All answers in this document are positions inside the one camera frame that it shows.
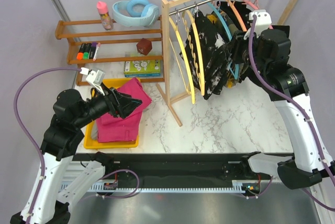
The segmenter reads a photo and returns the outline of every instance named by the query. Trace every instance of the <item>yellow tray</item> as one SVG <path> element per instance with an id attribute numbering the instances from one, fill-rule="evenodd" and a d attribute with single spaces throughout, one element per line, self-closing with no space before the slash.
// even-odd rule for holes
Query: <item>yellow tray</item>
<path id="1" fill-rule="evenodd" d="M 131 79 L 105 79 L 104 84 L 107 87 L 119 88 Z M 86 126 L 86 133 L 84 139 L 84 148 L 86 149 L 103 149 L 103 148 L 133 148 L 138 146 L 139 136 L 137 135 L 134 141 L 118 141 L 99 143 L 98 140 L 91 138 L 91 131 L 94 121 Z"/>

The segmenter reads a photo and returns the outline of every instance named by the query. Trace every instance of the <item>green marker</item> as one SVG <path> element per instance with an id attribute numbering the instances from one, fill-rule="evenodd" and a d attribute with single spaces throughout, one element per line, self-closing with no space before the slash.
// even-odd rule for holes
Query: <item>green marker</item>
<path id="1" fill-rule="evenodd" d="M 84 54 L 83 54 L 83 59 L 88 59 L 88 55 L 90 53 L 91 45 L 92 44 L 90 42 L 88 44 L 86 44 Z"/>

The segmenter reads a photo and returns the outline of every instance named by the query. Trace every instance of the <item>purple marker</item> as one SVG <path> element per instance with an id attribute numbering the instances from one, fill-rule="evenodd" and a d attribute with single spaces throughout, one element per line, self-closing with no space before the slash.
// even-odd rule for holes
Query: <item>purple marker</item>
<path id="1" fill-rule="evenodd" d="M 88 57 L 88 59 L 93 59 L 95 50 L 96 50 L 96 42 L 92 42 L 90 56 Z"/>

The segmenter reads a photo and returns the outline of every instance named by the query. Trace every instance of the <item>purple wall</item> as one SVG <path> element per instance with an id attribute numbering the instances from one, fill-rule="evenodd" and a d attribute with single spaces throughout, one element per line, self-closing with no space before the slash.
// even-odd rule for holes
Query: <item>purple wall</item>
<path id="1" fill-rule="evenodd" d="M 66 66 L 68 44 L 54 36 L 60 16 L 50 0 L 0 0 L 0 223 L 22 210 L 31 192 L 38 156 L 19 127 L 13 98 L 32 74 Z M 45 74 L 28 84 L 19 98 L 19 113 L 41 143 L 58 93 L 70 88 L 74 73 Z"/>

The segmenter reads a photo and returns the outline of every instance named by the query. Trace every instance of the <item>white marble table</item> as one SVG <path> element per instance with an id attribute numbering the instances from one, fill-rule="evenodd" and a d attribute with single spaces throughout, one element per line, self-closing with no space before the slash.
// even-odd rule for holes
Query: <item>white marble table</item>
<path id="1" fill-rule="evenodd" d="M 95 64 L 106 71 L 105 78 L 123 77 L 122 63 Z M 172 96 L 183 91 L 176 63 L 171 63 Z M 89 86 L 76 86 L 84 99 L 90 96 Z M 221 95 L 204 100 L 196 95 L 173 104 L 183 126 L 179 127 L 154 83 L 144 83 L 152 98 L 140 123 L 140 142 L 136 148 L 88 150 L 80 143 L 77 153 L 248 153 L 292 152 L 284 122 L 259 87 L 245 80 Z"/>

